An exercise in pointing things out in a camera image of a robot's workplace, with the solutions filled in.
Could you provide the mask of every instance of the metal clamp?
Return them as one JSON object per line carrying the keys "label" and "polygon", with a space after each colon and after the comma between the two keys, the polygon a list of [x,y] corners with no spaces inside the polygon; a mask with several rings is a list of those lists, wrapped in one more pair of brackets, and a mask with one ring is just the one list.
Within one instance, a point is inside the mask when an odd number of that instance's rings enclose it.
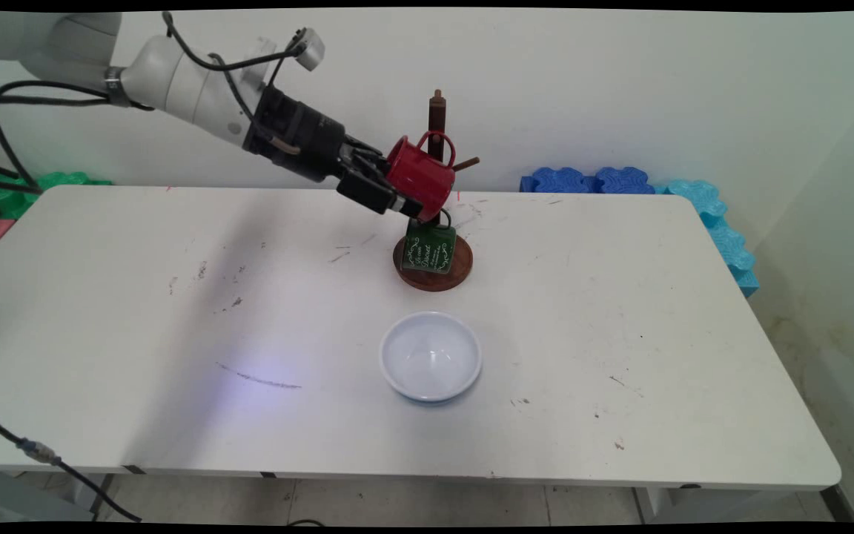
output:
{"label": "metal clamp", "polygon": [[107,97],[112,105],[119,108],[129,108],[131,100],[128,97],[128,92],[125,91],[125,86],[121,83],[121,73],[125,70],[124,67],[108,67],[105,71],[105,87],[107,88]]}

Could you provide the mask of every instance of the table surface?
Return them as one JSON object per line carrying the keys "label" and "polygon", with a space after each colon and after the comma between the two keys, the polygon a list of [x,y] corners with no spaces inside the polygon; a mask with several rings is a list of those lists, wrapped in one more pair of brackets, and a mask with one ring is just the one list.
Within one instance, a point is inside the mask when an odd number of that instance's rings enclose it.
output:
{"label": "table surface", "polygon": [[[461,193],[474,268],[404,284],[406,229],[330,190],[60,186],[0,240],[0,422],[88,471],[816,490],[840,467],[690,202]],[[483,371],[401,398],[422,310]],[[0,469],[38,466],[0,437]]]}

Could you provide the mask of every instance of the green mug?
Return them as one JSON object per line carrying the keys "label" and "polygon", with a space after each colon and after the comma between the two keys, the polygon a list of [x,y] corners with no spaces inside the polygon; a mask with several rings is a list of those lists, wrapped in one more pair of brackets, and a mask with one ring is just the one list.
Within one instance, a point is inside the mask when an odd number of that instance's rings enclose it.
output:
{"label": "green mug", "polygon": [[447,274],[454,261],[454,245],[457,244],[457,230],[450,226],[450,214],[447,226],[440,226],[437,220],[407,222],[407,235],[404,237],[404,256],[401,269],[427,271],[428,273]]}

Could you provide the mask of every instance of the floor tile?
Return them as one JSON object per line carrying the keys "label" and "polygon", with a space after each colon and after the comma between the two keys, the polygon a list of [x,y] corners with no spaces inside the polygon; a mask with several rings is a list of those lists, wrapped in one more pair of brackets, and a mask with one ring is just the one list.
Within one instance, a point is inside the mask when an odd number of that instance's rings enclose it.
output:
{"label": "floor tile", "polygon": [[826,506],[826,501],[818,491],[807,491],[796,494],[799,497],[800,504],[803,504],[803,511],[806,513],[806,521],[833,521],[833,514],[830,513],[830,508]]}
{"label": "floor tile", "polygon": [[329,527],[547,525],[543,487],[434,480],[299,480],[289,521]]}
{"label": "floor tile", "polygon": [[795,493],[790,493],[779,501],[766,504],[766,506],[753,510],[743,519],[738,521],[809,521],[806,511],[803,510],[803,504],[799,501],[799,496]]}
{"label": "floor tile", "polygon": [[[115,475],[108,494],[146,523],[285,524],[294,480]],[[102,504],[99,521],[127,521]]]}
{"label": "floor tile", "polygon": [[641,524],[630,487],[546,486],[553,527]]}

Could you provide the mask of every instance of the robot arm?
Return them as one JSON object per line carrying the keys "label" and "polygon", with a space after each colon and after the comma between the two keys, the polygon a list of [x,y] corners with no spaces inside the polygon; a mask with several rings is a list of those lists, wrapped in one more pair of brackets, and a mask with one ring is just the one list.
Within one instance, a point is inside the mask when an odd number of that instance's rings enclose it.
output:
{"label": "robot arm", "polygon": [[[385,178],[390,165],[382,153],[347,135],[335,119],[267,87],[268,63],[228,71],[254,125],[241,111],[226,73],[197,64],[178,33],[152,37],[130,67],[111,67],[119,27],[121,13],[0,11],[0,59],[20,61],[42,80],[106,92],[114,104],[153,106],[313,182],[335,176],[341,180],[339,193],[377,213],[421,214],[423,204],[397,193]],[[176,31],[172,24],[170,29]],[[325,45],[311,28],[296,33],[285,50],[308,70],[325,56]],[[251,57],[274,51],[272,41],[260,39]]]}

